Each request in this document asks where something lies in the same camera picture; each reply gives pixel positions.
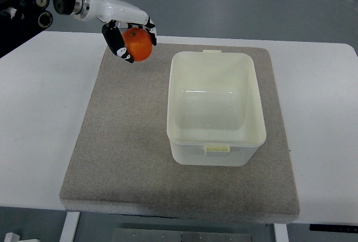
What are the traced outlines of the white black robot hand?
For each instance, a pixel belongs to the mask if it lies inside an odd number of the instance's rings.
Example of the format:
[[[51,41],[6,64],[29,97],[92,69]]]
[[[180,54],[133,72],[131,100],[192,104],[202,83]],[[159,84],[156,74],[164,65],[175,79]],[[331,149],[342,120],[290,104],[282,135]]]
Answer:
[[[136,27],[146,30],[152,39],[152,47],[157,44],[156,26],[149,15],[138,7],[120,0],[76,0],[73,16],[89,21],[97,18],[103,22],[102,34],[112,53],[130,63],[134,60],[125,46],[122,33]]]

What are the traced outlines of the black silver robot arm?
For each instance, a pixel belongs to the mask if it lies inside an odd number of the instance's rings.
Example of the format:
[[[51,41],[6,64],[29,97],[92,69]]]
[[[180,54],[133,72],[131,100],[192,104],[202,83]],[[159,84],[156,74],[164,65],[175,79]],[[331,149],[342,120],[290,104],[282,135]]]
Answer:
[[[70,15],[79,0],[1,0],[1,57],[52,25],[50,3],[58,14]]]

